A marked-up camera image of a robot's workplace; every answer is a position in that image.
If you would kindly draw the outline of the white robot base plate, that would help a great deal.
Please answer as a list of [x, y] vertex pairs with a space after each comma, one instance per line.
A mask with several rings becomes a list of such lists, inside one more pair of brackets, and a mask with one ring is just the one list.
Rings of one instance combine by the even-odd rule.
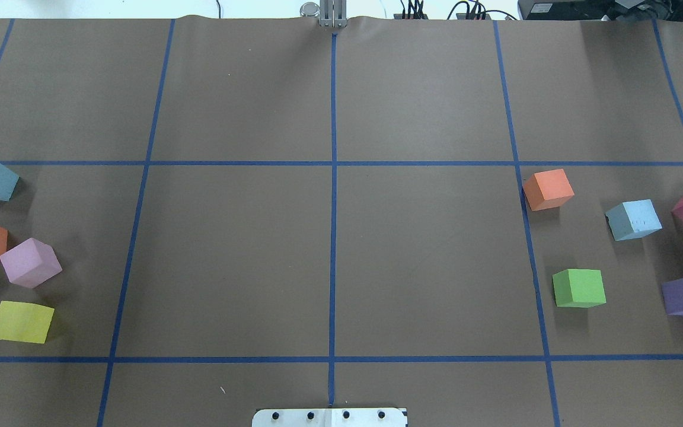
[[252, 426], [407, 426], [407, 410], [396, 407], [258, 410]]

